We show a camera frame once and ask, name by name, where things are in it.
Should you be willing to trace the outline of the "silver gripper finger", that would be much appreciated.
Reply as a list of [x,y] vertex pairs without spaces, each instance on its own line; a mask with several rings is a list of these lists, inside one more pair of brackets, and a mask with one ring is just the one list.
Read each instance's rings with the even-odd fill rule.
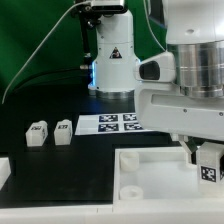
[[195,153],[197,151],[197,145],[194,139],[190,136],[180,135],[179,136],[179,143],[183,147],[183,149],[187,153],[187,159],[190,164],[195,163]]

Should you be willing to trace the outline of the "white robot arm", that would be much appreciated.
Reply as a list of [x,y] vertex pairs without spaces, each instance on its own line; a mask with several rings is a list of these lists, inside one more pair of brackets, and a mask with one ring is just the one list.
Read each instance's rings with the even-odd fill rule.
[[195,137],[224,141],[224,0],[162,0],[166,49],[140,61],[124,0],[93,0],[98,55],[90,88],[132,95],[138,122],[169,133],[187,153]]

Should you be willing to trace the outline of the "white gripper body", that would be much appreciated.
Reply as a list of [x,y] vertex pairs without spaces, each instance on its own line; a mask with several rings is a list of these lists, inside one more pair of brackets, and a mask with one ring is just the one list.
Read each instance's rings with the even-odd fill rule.
[[[150,62],[159,67],[157,80],[147,80],[140,68]],[[175,59],[164,52],[142,61],[136,68],[139,81],[134,91],[137,120],[144,129],[224,141],[224,97],[190,98],[173,83]]]

